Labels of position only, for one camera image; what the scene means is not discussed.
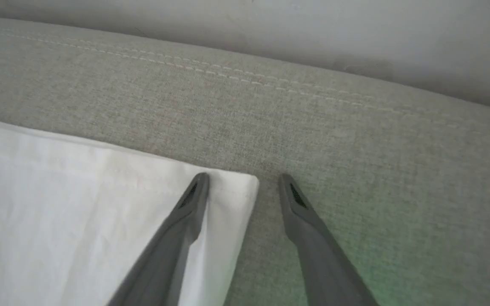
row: white cloth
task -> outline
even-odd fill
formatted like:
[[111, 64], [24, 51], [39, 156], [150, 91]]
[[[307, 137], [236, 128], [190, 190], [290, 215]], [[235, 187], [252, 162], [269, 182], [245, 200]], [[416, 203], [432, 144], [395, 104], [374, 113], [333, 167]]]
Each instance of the white cloth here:
[[258, 180], [0, 123], [0, 306], [103, 306], [200, 172], [211, 178], [182, 306], [221, 306]]

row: white wall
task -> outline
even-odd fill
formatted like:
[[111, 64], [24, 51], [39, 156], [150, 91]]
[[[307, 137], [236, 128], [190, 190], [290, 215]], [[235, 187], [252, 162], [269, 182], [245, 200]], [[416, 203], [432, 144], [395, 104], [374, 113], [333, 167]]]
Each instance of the white wall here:
[[490, 0], [0, 0], [0, 16], [223, 48], [490, 105]]

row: stitching seam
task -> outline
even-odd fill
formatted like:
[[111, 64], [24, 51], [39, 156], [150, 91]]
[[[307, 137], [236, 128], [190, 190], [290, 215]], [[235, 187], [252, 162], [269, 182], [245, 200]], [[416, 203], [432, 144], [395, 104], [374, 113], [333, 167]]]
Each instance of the stitching seam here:
[[404, 116], [414, 116], [416, 118], [419, 118], [419, 119], [422, 119], [422, 120], [426, 120], [426, 121], [428, 121], [430, 123], [435, 122], [435, 123], [438, 123], [438, 124], [442, 124], [444, 126], [447, 126], [449, 128], [455, 128], [457, 130], [463, 130], [465, 132], [471, 132], [471, 133], [474, 133], [474, 134], [478, 134], [478, 135], [490, 137], [490, 134], [485, 134], [485, 133], [479, 132], [478, 130], [469, 130], [468, 128], [464, 128], [464, 127], [458, 126], [456, 124], [448, 124], [447, 122], [440, 122], [440, 121], [435, 121], [435, 120], [429, 120], [427, 118], [423, 118], [423, 117], [418, 116], [417, 114], [413, 114], [413, 113], [406, 113], [406, 112], [401, 112], [401, 111], [398, 111], [398, 110], [393, 110], [391, 108], [375, 107], [375, 106], [371, 106], [371, 105], [365, 105], [365, 104], [359, 103], [359, 102], [352, 102], [352, 101], [347, 101], [347, 100], [344, 100], [344, 99], [336, 99], [334, 97], [327, 97], [327, 96], [315, 95], [315, 94], [311, 94], [311, 93], [304, 93], [302, 91], [295, 91], [295, 90], [292, 90], [292, 89], [286, 89], [286, 88], [282, 88], [282, 87], [275, 87], [274, 85], [270, 85], [270, 84], [265, 84], [265, 83], [260, 83], [260, 82], [253, 82], [253, 81], [249, 81], [247, 79], [241, 79], [241, 78], [238, 78], [238, 77], [235, 77], [235, 76], [229, 76], [229, 75], [221, 74], [221, 73], [214, 72], [214, 71], [202, 70], [200, 68], [194, 68], [194, 67], [190, 67], [190, 66], [177, 65], [177, 64], [173, 64], [172, 62], [162, 62], [161, 60], [153, 60], [153, 59], [150, 59], [150, 58], [144, 58], [144, 57], [138, 57], [138, 56], [130, 56], [128, 54], [119, 54], [119, 53], [115, 53], [115, 52], [111, 52], [111, 51], [107, 51], [107, 50], [101, 50], [101, 49], [96, 49], [96, 48], [91, 48], [91, 47], [84, 47], [84, 46], [72, 45], [72, 44], [69, 44], [69, 43], [62, 43], [62, 42], [51, 41], [51, 40], [44, 40], [44, 39], [38, 39], [38, 38], [33, 38], [33, 37], [18, 36], [18, 35], [6, 34], [6, 33], [0, 33], [0, 35], [4, 35], [4, 36], [8, 36], [8, 37], [23, 38], [23, 39], [34, 40], [34, 41], [41, 41], [41, 42], [44, 42], [44, 43], [52, 43], [52, 44], [62, 45], [62, 46], [68, 46], [68, 47], [75, 47], [75, 48], [84, 49], [84, 50], [96, 51], [96, 52], [100, 52], [100, 53], [104, 53], [104, 54], [111, 54], [111, 55], [114, 55], [114, 56], [119, 56], [121, 58], [132, 58], [134, 60], [135, 59], [136, 60], [144, 60], [144, 61], [147, 61], [147, 62], [154, 62], [154, 63], [157, 63], [157, 64], [162, 64], [162, 65], [167, 65], [167, 66], [174, 66], [174, 67], [177, 67], [177, 68], [184, 68], [185, 70], [202, 72], [202, 73], [210, 74], [210, 75], [216, 75], [216, 76], [219, 76], [219, 77], [229, 78], [229, 79], [237, 80], [237, 81], [240, 81], [240, 82], [250, 83], [251, 85], [258, 85], [258, 86], [262, 86], [262, 87], [274, 88], [274, 89], [276, 89], [278, 91], [286, 91], [288, 93], [293, 93], [293, 94], [296, 94], [297, 93], [299, 95], [315, 97], [315, 98], [318, 98], [318, 99], [326, 99], [326, 100], [329, 100], [329, 101], [338, 101], [338, 102], [346, 103], [346, 104], [353, 105], [353, 106], [359, 106], [359, 107], [362, 107], [362, 108], [368, 108], [368, 109], [371, 109], [371, 110], [378, 110], [378, 111], [382, 110], [382, 111], [393, 113], [393, 114], [400, 114], [400, 115], [404, 115]]
[[[159, 57], [164, 57], [164, 58], [172, 58], [174, 60], [182, 60], [184, 62], [194, 62], [196, 64], [208, 65], [210, 67], [221, 69], [221, 70], [235, 71], [235, 72], [238, 72], [238, 73], [241, 73], [241, 74], [245, 74], [245, 75], [256, 76], [256, 77], [261, 77], [261, 78], [266, 78], [266, 79], [272, 79], [272, 80], [279, 81], [279, 82], [286, 82], [286, 83], [288, 83], [290, 85], [303, 85], [303, 86], [306, 86], [306, 87], [318, 89], [319, 91], [334, 91], [334, 92], [337, 92], [337, 93], [342, 93], [344, 95], [350, 95], [350, 96], [354, 96], [354, 97], [362, 97], [364, 99], [372, 99], [373, 101], [378, 101], [378, 102], [388, 102], [388, 103], [391, 102], [388, 99], [383, 99], [383, 98], [379, 98], [379, 97], [375, 97], [375, 96], [370, 96], [370, 95], [364, 95], [362, 93], [351, 93], [349, 91], [342, 91], [340, 89], [335, 89], [335, 88], [331, 88], [331, 87], [323, 87], [323, 86], [319, 86], [319, 85], [315, 85], [315, 84], [311, 84], [311, 83], [301, 83], [301, 82], [296, 82], [296, 81], [289, 81], [288, 79], [284, 79], [284, 78], [278, 78], [278, 77], [275, 77], [275, 76], [269, 76], [269, 75], [263, 75], [263, 74], [255, 74], [255, 73], [250, 72], [250, 71], [245, 71], [245, 70], [236, 69], [236, 68], [227, 67], [227, 66], [221, 66], [221, 65], [217, 65], [217, 64], [211, 64], [209, 62], [201, 62], [199, 60], [194, 60], [194, 59], [189, 59], [189, 58], [183, 58], [183, 57], [179, 57], [179, 56], [170, 56], [170, 55], [162, 54], [162, 53], [155, 53], [155, 52], [149, 52], [149, 51], [138, 50], [138, 49], [130, 49], [130, 48], [125, 48], [125, 47], [119, 47], [119, 46], [109, 45], [109, 44], [106, 44], [106, 43], [100, 43], [100, 42], [97, 42], [96, 43], [96, 42], [89, 41], [89, 40], [76, 39], [76, 38], [70, 38], [70, 37], [60, 37], [60, 36], [57, 36], [57, 35], [42, 34], [42, 33], [36, 33], [36, 32], [31, 32], [31, 31], [17, 31], [15, 29], [8, 29], [8, 28], [0, 28], [0, 30], [2, 30], [2, 31], [11, 31], [11, 32], [14, 32], [14, 33], [37, 35], [37, 36], [41, 36], [41, 37], [55, 37], [55, 38], [62, 39], [62, 40], [70, 40], [70, 41], [79, 41], [79, 42], [82, 42], [82, 43], [89, 43], [89, 44], [95, 45], [95, 46], [96, 45], [97, 46], [106, 46], [106, 47], [117, 48], [117, 49], [125, 50], [125, 51], [138, 52], [138, 53], [141, 53], [141, 54], [151, 54], [151, 55], [154, 55], [154, 56], [159, 56]], [[417, 110], [421, 111], [421, 112], [424, 112], [424, 113], [428, 113], [428, 114], [433, 114], [434, 113], [434, 112], [432, 112], [430, 110], [427, 110], [426, 108], [422, 108], [422, 107], [419, 107], [419, 106], [416, 106], [415, 108]], [[446, 116], [443, 113], [442, 114], [438, 114], [438, 115], [440, 115], [442, 117], [448, 117], [448, 116]]]

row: gray upholstery fabric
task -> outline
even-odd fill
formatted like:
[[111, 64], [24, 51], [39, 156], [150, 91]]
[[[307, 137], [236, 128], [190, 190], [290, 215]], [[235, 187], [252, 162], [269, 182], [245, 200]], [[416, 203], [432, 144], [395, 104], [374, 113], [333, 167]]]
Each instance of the gray upholstery fabric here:
[[258, 176], [230, 306], [306, 304], [282, 226], [282, 172], [381, 305], [490, 305], [489, 107], [276, 60], [0, 19], [0, 121]]
[[490, 106], [485, 0], [0, 0], [0, 17], [255, 54]]

